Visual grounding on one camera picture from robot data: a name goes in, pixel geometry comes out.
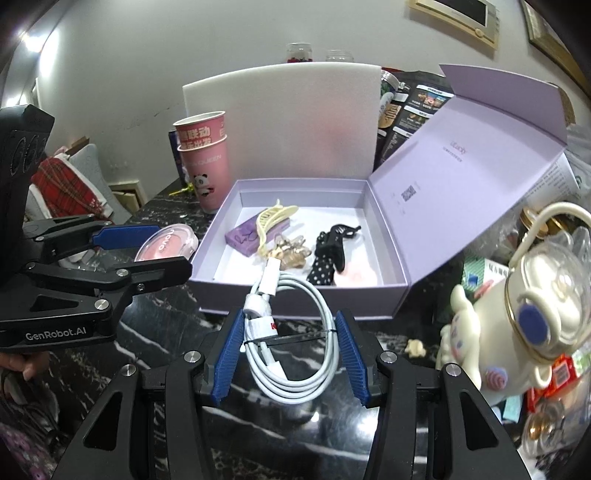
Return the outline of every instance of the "pink paper cup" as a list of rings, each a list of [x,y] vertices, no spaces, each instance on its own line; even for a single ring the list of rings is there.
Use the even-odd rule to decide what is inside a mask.
[[[230,192],[232,179],[228,167],[226,138],[205,147],[178,148],[193,182],[195,195],[205,213],[216,213]]]
[[[219,142],[226,136],[224,115],[226,112],[209,112],[193,115],[173,123],[183,150],[205,147]]]

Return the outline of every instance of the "open box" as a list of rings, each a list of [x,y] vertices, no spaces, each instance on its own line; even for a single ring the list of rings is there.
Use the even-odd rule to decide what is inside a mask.
[[[205,312],[244,303],[265,262],[224,235],[274,205],[298,205],[284,232],[313,249],[336,223],[361,226],[346,258],[367,261],[375,287],[319,287],[330,309],[357,319],[391,318],[408,289],[503,215],[558,159],[566,144],[558,89],[483,67],[441,66],[456,96],[365,179],[238,180],[195,253],[190,285]],[[372,158],[359,161],[371,163]],[[313,257],[299,275],[305,278]],[[272,302],[275,317],[318,318],[299,290]]]

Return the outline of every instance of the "polka dot hair tie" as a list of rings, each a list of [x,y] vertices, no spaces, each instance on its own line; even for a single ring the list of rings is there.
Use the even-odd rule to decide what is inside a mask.
[[[335,269],[342,272],[345,269],[345,251],[343,238],[353,238],[360,226],[352,228],[347,225],[335,225],[329,233],[320,232],[316,239],[315,259],[307,280],[312,285],[332,285]]]
[[[320,232],[316,239],[316,258],[312,264],[312,271],[307,277],[312,285],[332,285],[335,276],[335,261],[328,252],[318,253],[319,245],[326,245],[329,236],[326,232]]]

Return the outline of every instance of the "box lid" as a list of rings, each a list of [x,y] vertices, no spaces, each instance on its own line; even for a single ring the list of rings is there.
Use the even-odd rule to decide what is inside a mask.
[[[456,94],[369,177],[411,284],[491,226],[566,144],[558,88],[442,65]]]

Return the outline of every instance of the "ceramic teapot figurine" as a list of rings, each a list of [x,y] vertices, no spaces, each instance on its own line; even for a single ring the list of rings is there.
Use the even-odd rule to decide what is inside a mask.
[[[578,205],[550,205],[511,258],[505,280],[474,305],[462,286],[452,291],[455,315],[441,330],[436,367],[459,364],[490,405],[530,387],[546,388],[554,360],[574,352],[591,333],[588,265],[550,241],[527,252],[540,226],[562,213],[591,225],[591,215]]]

